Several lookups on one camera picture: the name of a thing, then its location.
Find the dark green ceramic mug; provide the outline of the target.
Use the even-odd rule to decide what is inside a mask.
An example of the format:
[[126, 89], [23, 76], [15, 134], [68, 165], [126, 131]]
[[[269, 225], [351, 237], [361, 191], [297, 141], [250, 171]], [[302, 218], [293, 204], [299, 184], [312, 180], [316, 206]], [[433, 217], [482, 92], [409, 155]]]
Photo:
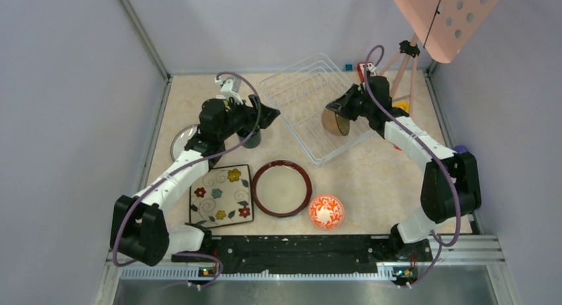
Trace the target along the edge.
[[254, 131], [241, 129], [237, 132], [237, 137], [246, 149], [254, 149], [261, 144], [262, 136], [260, 129]]

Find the brown speckled ceramic bowl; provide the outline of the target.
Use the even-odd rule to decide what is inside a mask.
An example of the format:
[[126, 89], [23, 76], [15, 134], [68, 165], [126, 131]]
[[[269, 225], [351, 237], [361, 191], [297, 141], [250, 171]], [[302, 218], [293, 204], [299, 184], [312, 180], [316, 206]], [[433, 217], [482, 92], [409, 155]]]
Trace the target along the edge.
[[350, 121], [330, 109], [324, 109], [321, 114], [322, 127], [330, 134], [343, 137], [350, 131]]

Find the red-rimmed cream round plate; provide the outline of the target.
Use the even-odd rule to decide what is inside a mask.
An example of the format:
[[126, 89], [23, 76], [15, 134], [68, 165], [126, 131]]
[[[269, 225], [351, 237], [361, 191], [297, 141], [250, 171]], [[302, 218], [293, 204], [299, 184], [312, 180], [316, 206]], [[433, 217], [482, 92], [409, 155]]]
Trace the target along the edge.
[[307, 208], [312, 195], [308, 173], [295, 162], [274, 160], [260, 167], [251, 184], [253, 199], [263, 213], [292, 217]]

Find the orange patterned white bowl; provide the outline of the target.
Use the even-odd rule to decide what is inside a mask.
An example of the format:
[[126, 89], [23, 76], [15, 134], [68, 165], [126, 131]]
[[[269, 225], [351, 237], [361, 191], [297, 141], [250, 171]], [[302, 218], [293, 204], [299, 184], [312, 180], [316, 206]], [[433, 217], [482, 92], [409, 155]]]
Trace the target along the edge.
[[340, 199], [324, 194], [310, 200], [308, 216], [316, 228], [326, 231], [334, 230], [343, 224], [345, 208]]

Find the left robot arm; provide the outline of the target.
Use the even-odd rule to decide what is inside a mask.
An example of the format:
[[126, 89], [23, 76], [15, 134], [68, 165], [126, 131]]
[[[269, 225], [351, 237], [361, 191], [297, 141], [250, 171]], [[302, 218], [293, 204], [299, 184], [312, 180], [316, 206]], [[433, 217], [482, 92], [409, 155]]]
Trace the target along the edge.
[[229, 153], [225, 141], [244, 135], [238, 143], [241, 147], [254, 132], [268, 128], [280, 116], [280, 110], [264, 105], [256, 94], [249, 100], [249, 105], [234, 97], [203, 102], [197, 131], [172, 165], [145, 189], [116, 200], [109, 239], [115, 266], [127, 265], [119, 262], [119, 255], [129, 257], [130, 263], [157, 265], [171, 246], [166, 214]]

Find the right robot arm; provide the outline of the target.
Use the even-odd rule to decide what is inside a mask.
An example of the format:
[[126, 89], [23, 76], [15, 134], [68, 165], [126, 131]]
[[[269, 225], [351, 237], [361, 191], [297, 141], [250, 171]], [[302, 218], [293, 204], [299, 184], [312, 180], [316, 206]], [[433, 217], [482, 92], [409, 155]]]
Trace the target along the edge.
[[482, 204], [477, 160], [469, 151], [457, 152], [419, 128], [402, 108], [392, 104], [384, 76], [353, 84], [323, 110], [323, 128], [346, 136], [352, 121], [367, 120], [369, 127], [398, 147], [423, 172], [420, 208], [390, 230], [388, 250], [406, 260], [416, 245], [447, 221], [458, 222]]

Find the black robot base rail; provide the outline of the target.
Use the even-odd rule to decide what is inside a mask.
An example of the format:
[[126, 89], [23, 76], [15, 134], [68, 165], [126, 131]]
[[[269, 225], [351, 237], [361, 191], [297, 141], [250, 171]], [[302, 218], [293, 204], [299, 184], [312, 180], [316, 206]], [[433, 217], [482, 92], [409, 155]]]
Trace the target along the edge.
[[215, 235], [205, 239], [201, 252], [221, 260], [227, 256], [342, 256], [376, 261], [429, 262], [433, 258], [427, 239], [398, 248], [387, 235]]

